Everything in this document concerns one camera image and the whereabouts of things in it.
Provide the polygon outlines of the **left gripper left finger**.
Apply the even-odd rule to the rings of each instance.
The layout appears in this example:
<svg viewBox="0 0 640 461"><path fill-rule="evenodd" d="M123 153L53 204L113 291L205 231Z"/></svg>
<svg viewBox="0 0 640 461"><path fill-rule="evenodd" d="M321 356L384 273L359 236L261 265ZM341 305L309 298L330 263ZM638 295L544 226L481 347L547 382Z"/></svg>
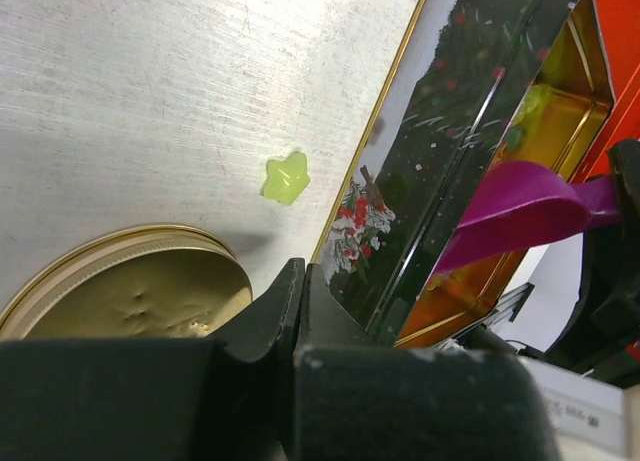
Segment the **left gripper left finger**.
<svg viewBox="0 0 640 461"><path fill-rule="evenodd" d="M293 351L306 265L289 260L202 338L6 341L5 460L262 460L295 456Z"/></svg>

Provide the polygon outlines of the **purple plastic scoop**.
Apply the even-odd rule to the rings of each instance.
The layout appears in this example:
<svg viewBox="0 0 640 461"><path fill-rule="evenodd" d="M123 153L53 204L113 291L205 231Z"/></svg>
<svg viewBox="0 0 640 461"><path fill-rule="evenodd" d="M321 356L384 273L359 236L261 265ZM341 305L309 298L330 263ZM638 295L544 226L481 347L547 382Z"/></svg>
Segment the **purple plastic scoop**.
<svg viewBox="0 0 640 461"><path fill-rule="evenodd" d="M539 164L503 162L485 174L433 273L564 240L620 219L609 175L569 183Z"/></svg>

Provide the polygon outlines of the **gold tin with star candies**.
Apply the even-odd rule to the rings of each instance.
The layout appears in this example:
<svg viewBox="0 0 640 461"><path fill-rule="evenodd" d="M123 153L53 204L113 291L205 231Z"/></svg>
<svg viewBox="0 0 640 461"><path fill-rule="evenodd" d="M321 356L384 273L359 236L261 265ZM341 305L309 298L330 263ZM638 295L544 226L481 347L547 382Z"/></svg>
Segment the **gold tin with star candies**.
<svg viewBox="0 0 640 461"><path fill-rule="evenodd" d="M571 178L614 104L595 0L420 0L315 256L378 344L450 336L516 254L447 266L486 172Z"/></svg>

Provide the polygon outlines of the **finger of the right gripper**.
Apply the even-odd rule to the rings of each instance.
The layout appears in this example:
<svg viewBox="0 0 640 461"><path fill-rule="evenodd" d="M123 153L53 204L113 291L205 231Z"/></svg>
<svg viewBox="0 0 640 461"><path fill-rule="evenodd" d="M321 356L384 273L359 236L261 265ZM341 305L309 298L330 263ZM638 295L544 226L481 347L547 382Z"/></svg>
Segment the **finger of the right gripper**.
<svg viewBox="0 0 640 461"><path fill-rule="evenodd" d="M544 360L583 374L639 341L639 141L608 152L621 220L589 230L579 299Z"/></svg>

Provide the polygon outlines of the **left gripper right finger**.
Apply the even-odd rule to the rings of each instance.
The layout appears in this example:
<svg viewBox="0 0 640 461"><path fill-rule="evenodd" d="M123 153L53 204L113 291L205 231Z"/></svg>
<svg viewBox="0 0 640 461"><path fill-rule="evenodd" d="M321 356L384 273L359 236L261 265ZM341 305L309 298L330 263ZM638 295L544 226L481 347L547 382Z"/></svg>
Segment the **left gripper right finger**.
<svg viewBox="0 0 640 461"><path fill-rule="evenodd" d="M556 460L532 376L489 351L375 345L310 265L293 358L296 460Z"/></svg>

